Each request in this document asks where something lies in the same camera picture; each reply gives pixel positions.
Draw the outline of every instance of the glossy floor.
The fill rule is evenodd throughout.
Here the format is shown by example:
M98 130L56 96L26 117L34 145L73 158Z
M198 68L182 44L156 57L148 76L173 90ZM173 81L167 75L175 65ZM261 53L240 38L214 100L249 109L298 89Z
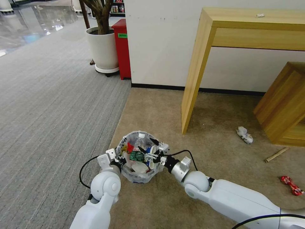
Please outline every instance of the glossy floor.
M79 17L70 6L22 6L14 11L0 15L0 56L59 31Z

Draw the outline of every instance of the transparent plastic bag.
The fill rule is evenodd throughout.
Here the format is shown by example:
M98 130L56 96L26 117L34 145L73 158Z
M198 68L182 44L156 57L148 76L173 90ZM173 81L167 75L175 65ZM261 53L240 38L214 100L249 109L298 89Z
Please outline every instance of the transparent plastic bag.
M150 148L154 145L153 142L150 140L150 138L156 139L154 136L144 131L133 131L123 137L123 139L121 140L121 142L119 143L116 149L117 155L123 155L123 152L128 147L127 143L134 145L136 142L138 142L139 133L145 134L145 137L143 138L145 149ZM163 166L160 163L155 163L154 168L152 170L149 169L147 173L137 173L132 171L132 169L127 167L126 165L123 165L122 175L133 183L148 183L154 175L156 175L158 172L162 170L163 170Z

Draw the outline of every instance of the black cable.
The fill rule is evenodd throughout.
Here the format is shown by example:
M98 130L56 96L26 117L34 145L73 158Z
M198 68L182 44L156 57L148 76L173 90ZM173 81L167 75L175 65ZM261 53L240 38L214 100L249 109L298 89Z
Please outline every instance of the black cable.
M83 186L85 186L86 188L90 188L90 186L84 184L84 182L82 181L82 171L83 171L83 168L86 166L86 164L88 164L90 161L94 160L95 158L97 158L98 156L95 156L93 158L91 158L90 160L88 160L83 166L82 168L80 169L79 171L79 181L82 183Z
M169 154L169 155L167 154L167 155L165 155L165 156L175 156L175 155L180 154L180 153L183 153L183 152L188 152L188 153L190 154L190 156L191 156L191 158L192 158L192 161L193 161L193 164L194 164L194 167L195 167L196 171L198 171L197 166L196 166L195 161L194 161L194 158L193 158L193 155L192 155L192 153L191 153L189 150L187 150L187 149L184 149L184 150L182 150L182 151L180 151L180 152L178 152L178 153Z
M295 214L274 214L274 215L264 215L264 216L258 216L258 217L254 217L251 219L247 219L245 221L242 221L239 224L236 224L234 227L232 227L232 229L236 229L238 227L240 227L241 225L244 225L246 223L250 223L252 221L258 220L258 219L266 219L266 218L274 218L274 217L295 217L295 218L300 218L300 219L305 219L305 216L301 216L301 215L295 215Z

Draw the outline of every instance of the white plant pot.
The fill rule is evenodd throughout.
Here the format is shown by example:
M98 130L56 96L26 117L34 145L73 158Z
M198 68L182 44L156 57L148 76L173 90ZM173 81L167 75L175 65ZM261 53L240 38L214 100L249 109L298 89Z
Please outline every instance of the white plant pot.
M0 12L13 11L8 0L0 0Z
M97 27L93 27L86 30L90 50L95 62L95 70L101 73L117 72L119 70L119 62L114 33L106 35L90 34L97 29Z

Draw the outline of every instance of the crumpled paper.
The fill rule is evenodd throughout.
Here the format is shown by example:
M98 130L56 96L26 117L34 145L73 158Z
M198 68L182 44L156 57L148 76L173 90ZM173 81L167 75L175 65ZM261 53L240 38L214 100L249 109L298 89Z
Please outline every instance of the crumpled paper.
M244 127L238 127L238 129L236 130L238 136L242 140L244 140L245 143L251 144L253 142L253 137L251 136L251 134L248 134L247 132L248 130Z

